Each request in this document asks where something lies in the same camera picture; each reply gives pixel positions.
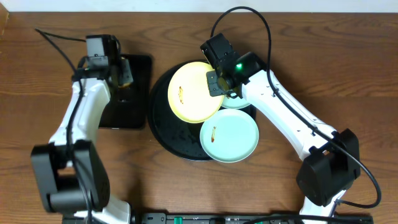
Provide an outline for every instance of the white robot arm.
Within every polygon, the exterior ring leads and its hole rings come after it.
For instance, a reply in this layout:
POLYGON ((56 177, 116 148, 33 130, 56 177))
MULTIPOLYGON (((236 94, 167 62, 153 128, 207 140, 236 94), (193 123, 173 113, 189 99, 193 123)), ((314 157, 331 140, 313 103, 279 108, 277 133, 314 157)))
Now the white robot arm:
MULTIPOLYGON (((304 118, 312 123, 313 126, 333 138, 332 132, 336 131, 330 125, 315 117, 311 112, 303 107, 276 79, 274 73, 271 71, 271 78, 273 85, 276 85, 280 94, 287 102, 298 111, 304 118)), ((267 73, 264 70, 257 72, 249 78, 250 82, 242 85, 243 98, 250 104, 259 109, 289 140, 293 148, 296 150, 299 158, 304 160, 310 155, 310 148, 315 146, 317 148, 326 144, 326 140, 319 135, 314 135, 312 130, 301 122, 285 105, 275 96, 267 79, 267 73)), ((333 206, 336 199, 340 199, 345 193, 342 190, 335 195, 327 206, 318 206, 312 203, 307 197, 304 201, 304 206, 300 211, 301 215, 319 215, 329 217, 333 215, 333 206)), ((322 223, 320 221, 307 220, 305 223, 322 223)))
MULTIPOLYGON (((95 144, 96 132, 100 124, 101 115, 105 106, 109 103, 111 93, 105 80, 97 78, 85 78, 81 80, 84 88, 84 97, 82 98, 75 119, 72 124, 72 143, 78 140, 91 141, 95 144)), ((50 138, 49 143, 56 146, 66 145, 66 130, 70 115, 75 108, 80 93, 78 82, 72 85, 72 100, 68 106, 67 112, 63 117, 62 123, 57 132, 50 138)), ((112 224, 130 224, 131 208, 127 202, 117 199, 110 195, 109 202, 101 212, 92 212, 93 217, 103 223, 112 224)), ((87 211, 79 211, 74 214, 75 217, 87 217, 87 211)))

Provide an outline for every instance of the wood grain surface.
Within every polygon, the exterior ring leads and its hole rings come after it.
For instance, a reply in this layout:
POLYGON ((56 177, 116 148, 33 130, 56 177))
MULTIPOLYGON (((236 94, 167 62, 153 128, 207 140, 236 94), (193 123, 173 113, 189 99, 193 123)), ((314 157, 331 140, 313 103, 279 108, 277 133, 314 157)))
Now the wood grain surface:
MULTIPOLYGON (((70 37, 114 34, 123 52, 154 60, 152 83, 174 65, 203 58, 220 14, 12 13, 0 40, 0 223, 60 223, 47 214, 30 165, 33 145, 45 144, 71 96, 67 63, 38 33, 70 37)), ((398 220, 398 14, 264 14, 272 31, 272 65, 278 79, 313 114, 360 141, 361 160, 379 181, 383 199, 371 210, 346 205, 339 213, 370 213, 375 223, 398 220)), ((266 58, 266 32, 253 14, 229 15, 223 31, 239 52, 266 58)), ((56 40, 77 62, 84 43, 56 40)), ((141 131, 98 131, 97 150, 111 191, 139 212, 298 212, 295 183, 300 160, 260 113, 260 141, 235 164, 180 159, 141 131)), ((345 200, 371 203, 375 190, 362 176, 345 200)))

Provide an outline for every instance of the light blue plate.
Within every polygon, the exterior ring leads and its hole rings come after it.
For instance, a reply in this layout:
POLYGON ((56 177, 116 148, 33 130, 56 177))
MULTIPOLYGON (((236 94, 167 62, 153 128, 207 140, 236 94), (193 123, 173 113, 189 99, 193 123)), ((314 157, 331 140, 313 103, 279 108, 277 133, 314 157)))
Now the light blue plate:
POLYGON ((245 99, 240 99, 239 97, 232 99, 230 97, 228 98, 227 96, 224 96, 223 104, 221 104, 222 107, 229 109, 241 109, 249 105, 250 103, 245 99))
POLYGON ((255 150, 258 142, 256 122, 240 110, 219 110, 200 130, 202 148, 220 162, 241 161, 255 150))

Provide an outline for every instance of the black round tray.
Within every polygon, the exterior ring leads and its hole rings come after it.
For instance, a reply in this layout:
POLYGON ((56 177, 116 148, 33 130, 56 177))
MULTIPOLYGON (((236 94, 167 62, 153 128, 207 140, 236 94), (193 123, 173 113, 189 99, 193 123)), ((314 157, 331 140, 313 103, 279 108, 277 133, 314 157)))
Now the black round tray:
MULTIPOLYGON (((174 73, 190 62, 174 66, 156 82, 149 96, 148 123, 156 140, 172 154, 193 161, 209 161, 210 156, 200 144, 200 128, 203 123, 191 124, 182 121, 172 111, 167 98, 167 90, 174 73)), ((256 108, 252 105, 240 109, 256 119, 256 108)))

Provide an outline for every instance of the food crumb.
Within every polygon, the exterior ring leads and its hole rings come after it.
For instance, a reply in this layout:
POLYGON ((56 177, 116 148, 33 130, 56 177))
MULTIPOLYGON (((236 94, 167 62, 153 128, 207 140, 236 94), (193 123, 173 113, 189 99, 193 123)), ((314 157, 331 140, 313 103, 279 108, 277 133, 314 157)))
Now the food crumb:
POLYGON ((182 87, 180 87, 180 91, 178 92, 178 97, 180 98, 180 102, 184 104, 184 102, 182 101, 182 87))
POLYGON ((215 135, 216 135, 216 126, 213 127, 213 133, 211 134, 211 142, 214 142, 215 135))

